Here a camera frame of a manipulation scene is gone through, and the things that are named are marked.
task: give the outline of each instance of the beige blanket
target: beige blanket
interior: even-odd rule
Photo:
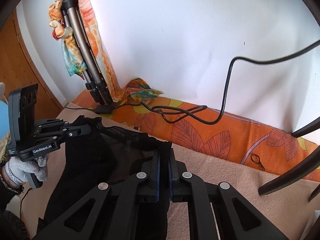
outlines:
[[[73,122],[81,114],[91,118],[97,117],[95,113],[87,110],[64,109],[58,118]],[[122,126],[109,119],[103,119],[103,124]],[[320,195],[308,203],[310,193],[318,184],[316,182],[300,180],[273,194],[259,196],[258,188],[276,175],[197,153],[178,145],[173,145],[173,148],[176,159],[184,162],[188,171],[199,175],[206,182],[229,182],[290,240],[299,239],[313,211],[320,209]],[[31,190],[23,201],[23,217],[31,237],[36,234],[38,217],[43,218],[49,198],[63,172],[66,162],[64,150],[63,144],[60,150],[50,154],[48,180],[40,189]],[[168,224],[167,239],[189,239],[186,203],[171,203]]]

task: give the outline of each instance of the tripod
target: tripod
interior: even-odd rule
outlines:
[[[65,27],[72,27],[77,45],[88,69],[82,71],[87,90],[90,91],[94,101],[104,105],[113,103],[106,82],[99,71],[90,43],[88,41],[81,16],[79,14],[78,0],[63,0],[61,12]]]

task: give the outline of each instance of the white knit glove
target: white knit glove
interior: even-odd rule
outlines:
[[[26,173],[34,173],[39,181],[46,181],[48,177],[47,161],[49,155],[40,156],[32,161],[22,162],[19,157],[11,157],[5,164],[5,173],[17,185],[28,181]]]

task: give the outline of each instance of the wrist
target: wrist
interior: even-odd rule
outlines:
[[[13,188],[18,188],[20,185],[15,184],[8,176],[8,174],[5,172],[5,168],[4,166],[1,168],[2,171],[2,177],[4,178],[4,180]]]

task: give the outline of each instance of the wooden door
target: wooden door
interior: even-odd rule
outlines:
[[[31,84],[38,83],[38,99],[35,107],[35,119],[56,118],[62,108],[57,100],[52,100],[31,68],[21,48],[16,33],[13,14],[0,31],[0,82],[5,84],[4,95]]]

